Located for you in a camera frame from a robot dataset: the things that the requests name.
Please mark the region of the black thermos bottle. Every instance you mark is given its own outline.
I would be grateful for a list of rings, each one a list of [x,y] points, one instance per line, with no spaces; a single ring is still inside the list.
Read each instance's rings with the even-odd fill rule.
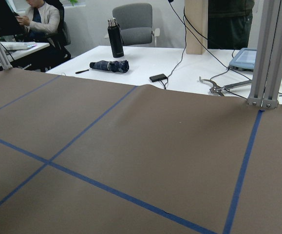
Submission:
[[[120,27],[115,18],[108,20],[108,36],[114,58],[124,56],[123,46],[121,42]]]

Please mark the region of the black pen on table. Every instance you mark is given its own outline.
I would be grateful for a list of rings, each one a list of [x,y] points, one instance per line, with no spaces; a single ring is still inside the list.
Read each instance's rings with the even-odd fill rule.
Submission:
[[[82,70],[82,71],[77,71],[77,72],[75,72],[75,74],[81,74],[81,73],[84,73],[84,72],[87,72],[87,71],[89,71],[89,69]]]

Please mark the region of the folded navy umbrella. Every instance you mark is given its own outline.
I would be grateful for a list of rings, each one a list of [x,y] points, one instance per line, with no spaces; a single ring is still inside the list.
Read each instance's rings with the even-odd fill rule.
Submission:
[[[111,71],[126,73],[129,70],[129,62],[127,60],[122,61],[105,61],[91,62],[89,67],[96,70]]]

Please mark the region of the grey office chair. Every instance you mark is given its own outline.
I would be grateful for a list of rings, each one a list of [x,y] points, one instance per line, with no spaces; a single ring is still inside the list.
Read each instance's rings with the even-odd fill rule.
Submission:
[[[150,44],[157,45],[160,28],[153,28],[153,10],[149,3],[131,3],[112,10],[112,15],[120,27],[121,42],[124,46]]]

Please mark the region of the standing person dark clothes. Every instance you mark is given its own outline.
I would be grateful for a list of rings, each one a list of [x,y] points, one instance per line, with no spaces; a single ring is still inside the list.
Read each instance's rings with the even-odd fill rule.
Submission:
[[[209,49],[246,48],[254,5],[253,0],[210,0],[207,47]]]

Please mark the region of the wooden post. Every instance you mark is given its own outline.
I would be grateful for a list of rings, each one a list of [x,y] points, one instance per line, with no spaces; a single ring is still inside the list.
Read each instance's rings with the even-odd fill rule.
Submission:
[[[186,53],[202,55],[207,49],[208,1],[185,0]]]

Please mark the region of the blue teach pendant tablet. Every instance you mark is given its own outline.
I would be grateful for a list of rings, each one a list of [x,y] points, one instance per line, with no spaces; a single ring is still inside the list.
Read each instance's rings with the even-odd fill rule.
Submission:
[[[229,68],[239,71],[253,71],[256,53],[256,49],[242,48],[230,61]]]

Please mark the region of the small black usb hub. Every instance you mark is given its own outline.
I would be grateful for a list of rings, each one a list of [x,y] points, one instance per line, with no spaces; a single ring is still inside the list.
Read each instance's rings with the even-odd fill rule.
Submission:
[[[157,82],[157,81],[165,80],[167,78],[168,77],[165,74],[158,74],[158,75],[155,75],[155,76],[151,76],[150,81],[151,82]]]

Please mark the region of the seated person light jacket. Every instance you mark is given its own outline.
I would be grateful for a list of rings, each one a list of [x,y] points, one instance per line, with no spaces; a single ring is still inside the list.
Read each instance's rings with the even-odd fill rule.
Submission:
[[[27,0],[26,2],[29,7],[26,9],[25,15],[15,16],[23,28],[25,37],[35,40],[57,33],[60,23],[59,10],[44,0]]]

